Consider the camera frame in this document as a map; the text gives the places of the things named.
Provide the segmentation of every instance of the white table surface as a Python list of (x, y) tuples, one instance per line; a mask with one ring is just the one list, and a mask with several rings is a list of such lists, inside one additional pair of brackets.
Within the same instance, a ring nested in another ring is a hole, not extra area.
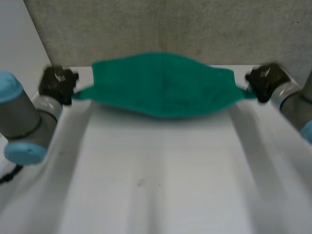
[(45, 163), (0, 187), (0, 233), (310, 234), (311, 159), (270, 104), (169, 121), (75, 102)]

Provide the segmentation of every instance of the gray wall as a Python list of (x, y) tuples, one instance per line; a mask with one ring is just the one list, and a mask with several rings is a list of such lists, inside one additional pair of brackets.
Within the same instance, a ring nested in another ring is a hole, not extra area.
[(312, 68), (311, 0), (25, 0), (52, 63), (168, 51), (206, 64)]

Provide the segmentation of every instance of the green towel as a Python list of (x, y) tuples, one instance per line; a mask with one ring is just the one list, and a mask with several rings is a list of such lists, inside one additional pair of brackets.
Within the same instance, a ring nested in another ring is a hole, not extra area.
[(191, 59), (147, 53), (92, 64), (94, 85), (73, 95), (155, 117), (193, 117), (255, 96), (234, 73)]

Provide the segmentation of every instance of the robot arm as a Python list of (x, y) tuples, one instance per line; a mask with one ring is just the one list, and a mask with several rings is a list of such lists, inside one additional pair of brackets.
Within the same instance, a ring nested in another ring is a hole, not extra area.
[(71, 105), (78, 74), (61, 67), (45, 69), (39, 97), (28, 98), (9, 72), (0, 72), (0, 133), (8, 139), (4, 156), (23, 166), (42, 162), (63, 105)]
[(312, 144), (312, 72), (303, 89), (275, 63), (253, 69), (245, 78), (259, 102), (266, 103), (271, 99), (302, 137)]

